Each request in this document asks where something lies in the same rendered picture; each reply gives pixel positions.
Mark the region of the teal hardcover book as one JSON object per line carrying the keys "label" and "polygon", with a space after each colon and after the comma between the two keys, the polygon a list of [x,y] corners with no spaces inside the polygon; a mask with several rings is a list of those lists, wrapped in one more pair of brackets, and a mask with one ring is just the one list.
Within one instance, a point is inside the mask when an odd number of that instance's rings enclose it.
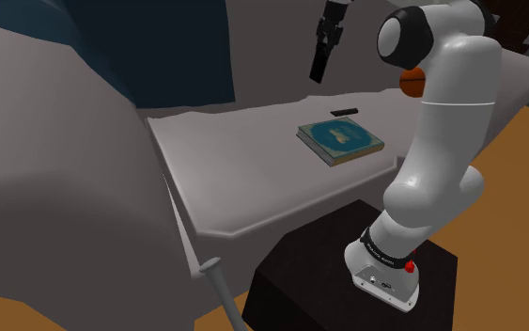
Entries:
{"label": "teal hardcover book", "polygon": [[338,166],[380,151],[385,144],[351,118],[298,127],[296,135],[328,166]]}

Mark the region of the dark blue cushion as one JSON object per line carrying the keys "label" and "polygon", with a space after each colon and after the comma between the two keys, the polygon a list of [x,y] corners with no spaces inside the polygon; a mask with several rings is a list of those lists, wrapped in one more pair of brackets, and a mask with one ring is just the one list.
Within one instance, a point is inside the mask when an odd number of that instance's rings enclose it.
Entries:
{"label": "dark blue cushion", "polygon": [[226,0],[0,0],[0,28],[69,45],[139,108],[235,100]]}

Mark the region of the grey sofa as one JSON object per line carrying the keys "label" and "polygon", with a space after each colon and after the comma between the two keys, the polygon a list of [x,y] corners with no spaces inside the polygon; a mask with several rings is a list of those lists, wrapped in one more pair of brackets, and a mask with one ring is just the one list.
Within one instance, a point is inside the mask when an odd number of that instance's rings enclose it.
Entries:
{"label": "grey sofa", "polygon": [[[338,3],[316,84],[324,0],[226,0],[235,100],[201,106],[139,108],[69,45],[0,28],[0,296],[67,331],[194,331],[218,304],[201,261],[239,293],[285,233],[357,199],[381,214],[421,102],[377,51],[396,6]],[[480,151],[528,102],[529,57],[503,49]],[[298,127],[354,107],[385,146],[328,166]]]}

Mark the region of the dark robot stand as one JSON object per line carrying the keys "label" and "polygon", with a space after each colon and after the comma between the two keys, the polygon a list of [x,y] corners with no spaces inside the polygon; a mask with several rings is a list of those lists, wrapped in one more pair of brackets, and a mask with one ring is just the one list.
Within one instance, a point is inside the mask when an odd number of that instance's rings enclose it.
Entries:
{"label": "dark robot stand", "polygon": [[352,282],[344,250],[378,215],[356,200],[285,234],[255,270],[244,321],[253,331],[453,331],[458,259],[431,241],[417,251],[411,311]]}

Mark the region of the orange basketball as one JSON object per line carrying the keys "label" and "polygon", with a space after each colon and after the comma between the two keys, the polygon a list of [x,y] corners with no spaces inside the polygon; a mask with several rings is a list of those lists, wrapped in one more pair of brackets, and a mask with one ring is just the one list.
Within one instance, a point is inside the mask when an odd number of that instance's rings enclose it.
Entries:
{"label": "orange basketball", "polygon": [[411,98],[421,98],[426,86],[426,75],[421,68],[405,70],[399,78],[399,88]]}

